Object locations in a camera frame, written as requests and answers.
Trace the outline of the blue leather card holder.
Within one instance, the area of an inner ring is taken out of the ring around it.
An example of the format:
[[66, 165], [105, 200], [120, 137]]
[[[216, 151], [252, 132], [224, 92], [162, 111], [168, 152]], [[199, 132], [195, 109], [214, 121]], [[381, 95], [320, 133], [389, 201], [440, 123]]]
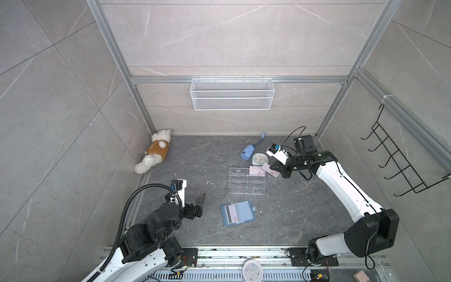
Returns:
[[251, 205], [251, 202], [249, 200], [240, 202], [240, 203], [233, 203], [233, 204], [237, 208], [239, 222], [237, 224], [233, 224], [233, 225], [229, 225], [229, 226], [252, 222], [256, 219], [255, 212], [257, 209], [256, 209], [256, 207], [253, 207]]

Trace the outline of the clear acrylic organizer tray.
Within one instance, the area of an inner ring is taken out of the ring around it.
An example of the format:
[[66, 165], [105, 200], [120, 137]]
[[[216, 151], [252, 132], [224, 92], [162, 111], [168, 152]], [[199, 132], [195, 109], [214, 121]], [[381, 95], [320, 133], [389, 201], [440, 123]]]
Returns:
[[267, 178], [261, 175], [250, 175], [250, 168], [229, 168], [229, 193], [236, 195], [264, 195]]

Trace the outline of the pink white credit card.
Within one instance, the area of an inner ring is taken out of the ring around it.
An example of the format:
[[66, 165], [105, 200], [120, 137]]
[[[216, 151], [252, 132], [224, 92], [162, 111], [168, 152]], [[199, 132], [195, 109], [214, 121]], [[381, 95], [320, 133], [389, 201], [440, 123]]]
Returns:
[[261, 166], [250, 166], [249, 176], [265, 177], [266, 171]]

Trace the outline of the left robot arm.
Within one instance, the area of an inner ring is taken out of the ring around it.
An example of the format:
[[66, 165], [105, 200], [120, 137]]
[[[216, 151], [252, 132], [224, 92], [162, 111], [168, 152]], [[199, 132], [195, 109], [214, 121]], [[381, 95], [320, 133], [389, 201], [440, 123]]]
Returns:
[[176, 266], [184, 250], [171, 234], [183, 219], [202, 217], [206, 194], [196, 197], [195, 204], [166, 202], [140, 223], [130, 227], [119, 238], [110, 260], [105, 259], [83, 280], [85, 282], [142, 282], [155, 271]]

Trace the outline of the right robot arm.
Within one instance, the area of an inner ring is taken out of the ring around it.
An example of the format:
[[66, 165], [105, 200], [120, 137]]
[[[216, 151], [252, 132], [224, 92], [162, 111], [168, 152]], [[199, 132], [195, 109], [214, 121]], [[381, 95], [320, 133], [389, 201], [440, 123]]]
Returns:
[[275, 158], [270, 166], [285, 179], [292, 172], [308, 171], [305, 180], [321, 179], [341, 201], [351, 216], [353, 225], [336, 235], [317, 237], [309, 241], [308, 261], [321, 264], [334, 255], [355, 255], [369, 259], [370, 255], [391, 248], [397, 235], [399, 216], [372, 200], [346, 173], [338, 159], [329, 151], [319, 151], [312, 136], [294, 138], [294, 154], [283, 145], [272, 144], [267, 154]]

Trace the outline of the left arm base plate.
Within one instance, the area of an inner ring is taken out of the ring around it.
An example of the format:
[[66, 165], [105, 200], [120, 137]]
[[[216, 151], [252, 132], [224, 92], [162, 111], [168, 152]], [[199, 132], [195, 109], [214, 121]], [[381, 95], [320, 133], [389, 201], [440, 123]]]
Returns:
[[196, 267], [198, 260], [198, 248], [188, 247], [183, 249], [179, 261], [171, 266], [172, 268], [181, 269], [182, 267]]

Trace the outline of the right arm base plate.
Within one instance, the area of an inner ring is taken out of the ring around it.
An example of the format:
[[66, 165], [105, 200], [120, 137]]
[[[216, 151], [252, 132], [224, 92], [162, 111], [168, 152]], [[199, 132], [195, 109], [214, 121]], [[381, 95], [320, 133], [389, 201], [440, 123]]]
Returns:
[[301, 266], [339, 266], [336, 255], [324, 256], [308, 247], [291, 247], [285, 251], [293, 267]]

